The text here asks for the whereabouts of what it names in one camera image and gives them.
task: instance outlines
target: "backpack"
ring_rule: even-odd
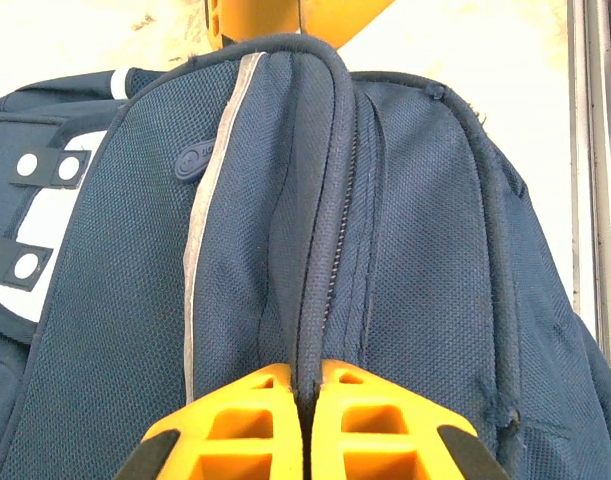
[[[609,367],[446,86],[278,35],[0,100],[0,479],[111,477],[278,362],[307,438],[323,359],[466,417],[511,478],[611,479]]]

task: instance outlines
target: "zipper track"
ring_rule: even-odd
[[[354,188],[354,177],[356,176],[356,157],[358,154],[358,119],[354,120],[354,136],[352,138],[352,156],[349,163],[349,179],[347,181],[347,190],[345,192],[345,200],[343,202],[343,216],[341,217],[341,228],[338,233],[338,242],[336,243],[336,252],[334,253],[334,263],[332,264],[332,274],[329,279],[329,288],[327,289],[327,302],[325,303],[325,315],[323,317],[323,328],[329,319],[332,298],[334,297],[334,288],[336,287],[336,277],[338,277],[338,266],[341,263],[341,252],[345,243],[345,234],[347,233],[347,220],[349,218],[349,207],[352,203],[352,191]]]

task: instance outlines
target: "yellow plastic part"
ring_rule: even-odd
[[[302,480],[303,443],[288,365],[258,370],[154,424],[180,438],[158,480]]]
[[[463,479],[438,434],[441,425],[476,436],[460,415],[358,367],[325,360],[312,478]]]
[[[340,48],[394,0],[205,0],[208,38],[214,50],[223,36],[234,42],[299,28]]]

